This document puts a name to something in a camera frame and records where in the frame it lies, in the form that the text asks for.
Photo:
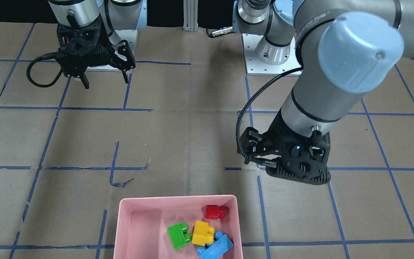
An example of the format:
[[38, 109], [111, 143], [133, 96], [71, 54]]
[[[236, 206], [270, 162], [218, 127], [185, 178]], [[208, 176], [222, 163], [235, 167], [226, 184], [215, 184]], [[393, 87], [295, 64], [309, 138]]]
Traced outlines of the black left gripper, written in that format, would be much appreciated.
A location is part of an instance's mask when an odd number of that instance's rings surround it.
[[266, 135], [253, 127], [247, 127], [241, 134], [241, 147], [245, 154], [265, 151], [266, 141], [271, 144], [271, 151], [277, 151], [278, 157], [269, 160], [245, 156], [245, 164], [253, 162], [262, 165], [268, 175], [281, 179], [312, 185], [330, 182], [331, 174], [327, 167], [331, 148], [329, 133], [301, 136], [286, 125], [279, 111]]

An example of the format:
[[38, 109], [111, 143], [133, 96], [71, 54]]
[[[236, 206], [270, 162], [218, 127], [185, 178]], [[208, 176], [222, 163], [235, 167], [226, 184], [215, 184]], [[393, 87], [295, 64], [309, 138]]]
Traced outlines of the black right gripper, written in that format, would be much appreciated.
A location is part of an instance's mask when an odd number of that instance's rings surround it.
[[90, 88], [87, 76], [88, 67], [110, 65], [119, 69], [124, 82], [129, 83], [127, 72], [136, 68], [136, 60], [127, 40], [118, 42], [117, 54], [108, 38], [102, 18], [78, 30], [58, 24], [56, 35], [59, 49], [56, 61], [66, 77], [79, 77], [86, 90]]

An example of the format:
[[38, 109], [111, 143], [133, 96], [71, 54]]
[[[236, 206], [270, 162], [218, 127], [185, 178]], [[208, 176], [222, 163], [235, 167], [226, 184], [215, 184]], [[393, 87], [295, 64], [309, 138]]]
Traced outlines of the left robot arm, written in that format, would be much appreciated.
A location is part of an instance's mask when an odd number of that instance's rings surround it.
[[[286, 50], [295, 40], [298, 68], [263, 85], [241, 110], [235, 127], [245, 164], [273, 177], [320, 185], [330, 181], [329, 131], [401, 57], [414, 59], [414, 0], [237, 0], [233, 31], [263, 35]], [[268, 131], [248, 127], [251, 103], [280, 78], [301, 72]]]

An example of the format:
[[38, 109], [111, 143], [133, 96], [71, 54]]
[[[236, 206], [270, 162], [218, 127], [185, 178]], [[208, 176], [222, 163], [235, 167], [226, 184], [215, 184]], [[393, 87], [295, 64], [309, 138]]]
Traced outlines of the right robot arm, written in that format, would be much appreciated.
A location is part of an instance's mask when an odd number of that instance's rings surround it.
[[131, 41], [124, 31], [138, 31], [147, 25], [146, 0], [50, 0], [58, 22], [59, 49], [55, 60], [65, 77], [80, 80], [86, 89], [88, 68], [118, 69], [124, 82], [136, 67]]

